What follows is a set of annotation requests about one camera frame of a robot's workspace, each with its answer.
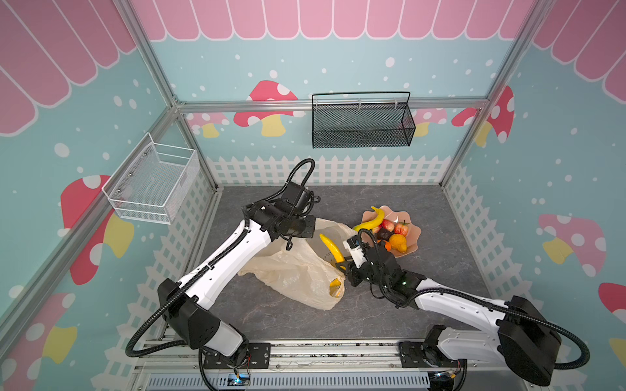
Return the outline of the deep yellow banana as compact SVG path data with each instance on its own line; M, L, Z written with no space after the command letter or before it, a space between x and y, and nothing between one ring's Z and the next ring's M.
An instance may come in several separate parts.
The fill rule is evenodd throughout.
M333 256L334 265L339 266L339 267L344 267L346 259L342 255L339 247L337 247L337 244L335 244L331 239L329 239L327 236L323 234L320 234L320 239L322 243L326 246L326 248L329 250L331 255Z

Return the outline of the translucent cream plastic bag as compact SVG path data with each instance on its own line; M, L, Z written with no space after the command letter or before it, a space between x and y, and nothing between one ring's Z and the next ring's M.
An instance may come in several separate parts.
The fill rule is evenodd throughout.
M252 274L281 295L312 308L330 311L342 300L346 277L321 236L340 246L356 232L342 223L318 218L314 237L293 239L288 251L282 239L257 253L238 272Z

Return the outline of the yellow-green banana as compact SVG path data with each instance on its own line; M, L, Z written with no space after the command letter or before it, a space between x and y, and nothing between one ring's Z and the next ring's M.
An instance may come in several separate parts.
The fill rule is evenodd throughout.
M359 232L360 230L371 231L372 229L379 227L382 224L382 222L385 219L385 211L376 207L372 207L372 210L375 213L375 217L372 218L371 220L364 221L360 223L359 225L355 226L353 228L354 231L356 232Z

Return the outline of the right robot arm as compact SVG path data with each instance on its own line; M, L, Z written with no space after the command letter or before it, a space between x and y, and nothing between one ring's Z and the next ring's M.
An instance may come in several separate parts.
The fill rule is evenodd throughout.
M422 346L430 365L443 359L504 363L529 383L550 385L562 340L526 298L502 301L457 291L402 269L383 247L348 242L347 250L344 256L329 246L335 267L351 285L369 283L397 308L435 312L472 327L470 332L433 327Z

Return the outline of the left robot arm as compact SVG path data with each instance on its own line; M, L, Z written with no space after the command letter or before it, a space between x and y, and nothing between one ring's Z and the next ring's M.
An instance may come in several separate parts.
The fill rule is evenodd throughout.
M282 196L247 205L236 230L202 264L177 282L167 279L161 283L161 305L173 301L163 319L184 345L226 357L243 351L245 336L213 315L211 307L243 266L270 244L282 239L291 248L294 238L311 239L316 225L311 210L319 202L319 197L305 190L299 200Z

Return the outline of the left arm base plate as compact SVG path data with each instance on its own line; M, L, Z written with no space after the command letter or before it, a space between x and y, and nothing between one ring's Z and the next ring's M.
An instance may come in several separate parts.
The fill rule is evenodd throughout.
M231 356L222 355L218 351L203 349L203 368L206 370L267 369L271 356L272 345L261 342L244 342Z

